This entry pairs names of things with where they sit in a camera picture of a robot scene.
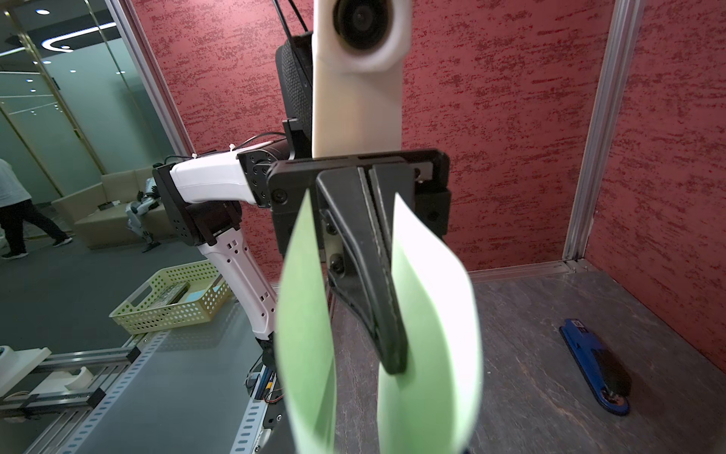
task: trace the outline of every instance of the white plastic part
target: white plastic part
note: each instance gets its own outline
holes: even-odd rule
[[[257,339],[268,340],[269,334],[274,331],[277,295],[255,262],[242,230],[229,229],[216,240],[214,246],[198,246],[199,252],[224,276],[247,313]]]
[[[176,164],[171,169],[171,178],[184,201],[239,200],[255,203],[237,159],[238,153],[239,150],[227,151]]]
[[[335,3],[314,2],[313,158],[400,150],[411,1],[389,2],[391,28],[371,51],[352,49],[335,31]]]
[[[0,349],[0,397],[50,356],[47,348],[16,352],[7,345],[2,345]]]
[[[70,372],[59,370],[51,372],[45,380],[43,380],[38,386],[31,391],[31,394],[46,394],[50,392],[66,392],[66,391],[77,391],[79,389],[87,388],[93,380],[93,374],[90,370],[83,367],[78,375],[73,375]]]

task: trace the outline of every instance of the beige sofa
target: beige sofa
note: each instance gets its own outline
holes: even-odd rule
[[[151,167],[101,176],[101,182],[52,202],[53,208],[72,226],[76,238],[91,249],[139,243],[142,239],[126,228],[126,204],[136,200],[150,178]],[[120,200],[121,204],[100,211],[98,205]],[[174,236],[164,205],[142,218],[155,239]]]

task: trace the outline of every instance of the black pants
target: black pants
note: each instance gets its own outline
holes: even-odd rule
[[[36,225],[56,241],[68,238],[68,235],[55,222],[38,211],[30,199],[14,205],[2,206],[0,207],[0,227],[5,230],[5,238],[10,244],[10,252],[13,255],[25,252],[23,221]]]

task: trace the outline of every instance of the screw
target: screw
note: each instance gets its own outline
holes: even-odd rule
[[[340,254],[333,254],[330,256],[330,269],[334,273],[342,275],[343,271],[346,270],[346,267],[343,264],[343,256]]]
[[[277,188],[272,191],[272,200],[278,203],[285,203],[287,201],[287,192]]]

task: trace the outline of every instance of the white shirt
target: white shirt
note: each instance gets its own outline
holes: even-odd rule
[[[17,181],[10,164],[0,159],[0,208],[20,203],[29,198],[30,193]]]

